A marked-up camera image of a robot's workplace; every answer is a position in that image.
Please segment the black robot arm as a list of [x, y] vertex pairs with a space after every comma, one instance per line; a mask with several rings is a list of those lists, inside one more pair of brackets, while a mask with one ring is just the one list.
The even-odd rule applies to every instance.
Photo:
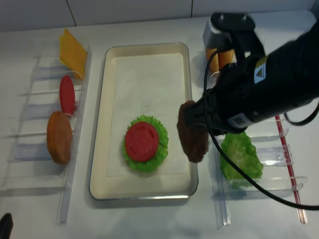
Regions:
[[215, 47], [234, 49], [237, 62], [225, 66], [218, 83], [184, 110], [187, 127], [241, 133], [319, 96], [318, 24], [268, 55], [253, 31], [230, 32]]

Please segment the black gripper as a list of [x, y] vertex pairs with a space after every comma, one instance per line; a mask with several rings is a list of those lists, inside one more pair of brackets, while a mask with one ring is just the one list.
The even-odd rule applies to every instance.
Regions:
[[187, 107], [187, 126], [204, 126], [217, 135], [238, 134], [249, 126], [249, 119], [243, 113], [226, 115], [226, 110], [236, 101], [224, 101], [230, 97], [231, 87], [240, 85], [249, 75], [249, 63], [227, 64], [216, 77], [216, 84], [211, 89], [204, 87], [203, 96], [194, 105]]

